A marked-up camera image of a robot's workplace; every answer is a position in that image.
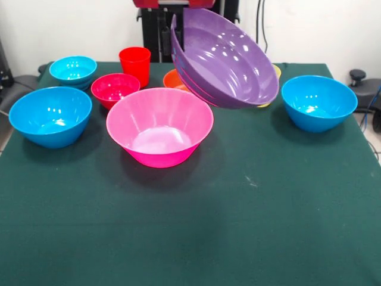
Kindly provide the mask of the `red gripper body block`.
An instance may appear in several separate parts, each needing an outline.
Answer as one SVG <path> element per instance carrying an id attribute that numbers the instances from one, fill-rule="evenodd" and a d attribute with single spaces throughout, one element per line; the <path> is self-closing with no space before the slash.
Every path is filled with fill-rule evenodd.
<path id="1" fill-rule="evenodd" d="M 133 0 L 138 8 L 158 8 L 160 5 L 185 5 L 191 8 L 211 8 L 214 0 Z"/>

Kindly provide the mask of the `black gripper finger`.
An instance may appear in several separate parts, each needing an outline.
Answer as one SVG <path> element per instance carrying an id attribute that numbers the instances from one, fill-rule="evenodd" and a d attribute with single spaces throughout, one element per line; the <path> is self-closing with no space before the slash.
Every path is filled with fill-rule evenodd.
<path id="1" fill-rule="evenodd" d="M 183 38 L 184 38 L 184 34 L 183 34 L 183 10 L 178 10 L 176 12 L 176 28 L 175 28 L 175 32 L 176 32 L 176 37 L 177 37 L 177 40 L 179 42 L 179 45 L 181 47 L 182 50 L 184 50 L 184 45 L 183 45 Z"/>
<path id="2" fill-rule="evenodd" d="M 163 55 L 170 55 L 170 29 L 165 18 L 161 19 L 161 41 Z"/>

